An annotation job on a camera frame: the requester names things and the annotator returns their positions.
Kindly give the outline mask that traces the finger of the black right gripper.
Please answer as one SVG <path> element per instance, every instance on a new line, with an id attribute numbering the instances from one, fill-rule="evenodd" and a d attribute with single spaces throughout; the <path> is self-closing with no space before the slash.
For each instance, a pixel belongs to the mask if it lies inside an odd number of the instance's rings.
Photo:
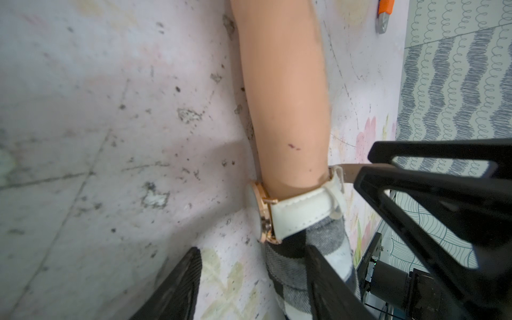
<path id="1" fill-rule="evenodd" d="M 481 177 L 401 169 L 396 157 L 485 161 Z M 354 181 L 469 319 L 511 318 L 511 140 L 378 141 Z M 408 194 L 473 245 L 478 267 L 461 265 L 386 194 Z"/>

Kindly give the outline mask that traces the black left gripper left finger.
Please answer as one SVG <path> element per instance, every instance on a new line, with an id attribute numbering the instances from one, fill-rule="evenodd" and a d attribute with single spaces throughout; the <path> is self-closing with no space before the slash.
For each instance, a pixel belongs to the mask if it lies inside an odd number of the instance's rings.
<path id="1" fill-rule="evenodd" d="M 193 319 L 202 269 L 200 249 L 190 248 L 162 284 L 130 319 Z"/>

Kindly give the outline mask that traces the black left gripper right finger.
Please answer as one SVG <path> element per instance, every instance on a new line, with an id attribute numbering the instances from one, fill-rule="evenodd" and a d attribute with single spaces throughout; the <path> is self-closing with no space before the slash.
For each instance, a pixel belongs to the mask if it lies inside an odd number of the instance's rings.
<path id="1" fill-rule="evenodd" d="M 305 266 L 313 319 L 374 319 L 313 245 L 306 246 Z"/>

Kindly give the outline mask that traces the white strap rose-gold watch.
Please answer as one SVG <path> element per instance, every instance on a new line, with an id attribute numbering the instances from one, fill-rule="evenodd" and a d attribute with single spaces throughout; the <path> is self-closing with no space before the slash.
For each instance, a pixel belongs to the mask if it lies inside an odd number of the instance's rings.
<path id="1" fill-rule="evenodd" d="M 246 186 L 247 216 L 255 238 L 260 243 L 281 242 L 326 218 L 339 220 L 347 211 L 345 184 L 354 184 L 365 164 L 343 164 L 330 168 L 330 178 L 323 185 L 289 199 L 274 199 L 263 184 L 253 181 Z"/>

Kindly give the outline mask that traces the black white checkered sleeve forearm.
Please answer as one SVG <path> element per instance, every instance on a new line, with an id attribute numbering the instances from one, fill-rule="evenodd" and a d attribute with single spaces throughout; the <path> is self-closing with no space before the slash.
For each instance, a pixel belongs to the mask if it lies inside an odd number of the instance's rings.
<path id="1" fill-rule="evenodd" d="M 267 272 L 286 319 L 312 318 L 305 265 L 307 245 L 316 247 L 353 294 L 361 297 L 345 221 L 327 217 L 279 245 L 264 244 Z"/>

